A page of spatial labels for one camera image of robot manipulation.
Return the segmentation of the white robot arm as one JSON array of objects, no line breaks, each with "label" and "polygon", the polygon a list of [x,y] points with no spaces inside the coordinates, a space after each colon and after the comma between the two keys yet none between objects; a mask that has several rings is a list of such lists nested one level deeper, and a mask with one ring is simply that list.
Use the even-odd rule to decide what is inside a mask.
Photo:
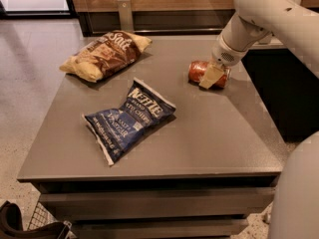
[{"label": "white robot arm", "polygon": [[[301,0],[233,0],[235,13],[219,34],[212,58],[233,66],[260,39],[274,34],[319,77],[319,14]],[[268,239],[319,239],[319,131],[290,153],[275,189]]]}]

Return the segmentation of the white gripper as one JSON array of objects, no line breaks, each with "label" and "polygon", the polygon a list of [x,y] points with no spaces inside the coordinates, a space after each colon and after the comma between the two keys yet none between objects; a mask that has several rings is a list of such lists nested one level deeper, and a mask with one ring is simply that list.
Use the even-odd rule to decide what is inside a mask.
[{"label": "white gripper", "polygon": [[[223,40],[222,35],[219,35],[212,45],[211,56],[213,60],[226,67],[237,65],[246,55],[246,51],[236,51],[230,48]],[[209,89],[212,86],[223,88],[225,86],[225,70],[217,64],[200,63],[198,66],[201,69],[199,85],[204,89]]]}]

